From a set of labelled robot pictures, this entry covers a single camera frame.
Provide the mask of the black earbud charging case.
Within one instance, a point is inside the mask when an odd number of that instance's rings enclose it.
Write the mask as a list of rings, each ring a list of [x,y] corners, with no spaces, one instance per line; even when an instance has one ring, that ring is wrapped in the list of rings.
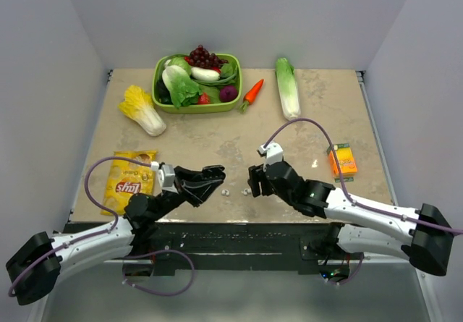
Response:
[[[226,178],[225,167],[222,165],[210,165],[203,167],[202,179],[208,181],[221,181],[223,182]]]

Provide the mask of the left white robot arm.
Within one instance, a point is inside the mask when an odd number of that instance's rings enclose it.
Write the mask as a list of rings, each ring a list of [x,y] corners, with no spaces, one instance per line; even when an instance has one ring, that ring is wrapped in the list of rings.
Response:
[[[224,182],[222,165],[192,171],[170,164],[151,164],[161,192],[135,193],[123,215],[87,231],[55,235],[34,234],[8,261],[11,280],[8,295],[28,305],[50,293],[54,286],[81,270],[106,260],[145,257],[156,222],[183,203],[198,207]]]

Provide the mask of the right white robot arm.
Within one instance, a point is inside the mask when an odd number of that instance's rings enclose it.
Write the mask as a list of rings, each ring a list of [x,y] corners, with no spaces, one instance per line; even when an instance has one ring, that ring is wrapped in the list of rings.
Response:
[[[325,238],[311,248],[332,259],[345,253],[377,253],[408,260],[416,269],[445,276],[454,240],[443,214],[346,196],[329,183],[304,179],[285,161],[248,169],[253,197],[276,195],[308,217],[332,219]]]

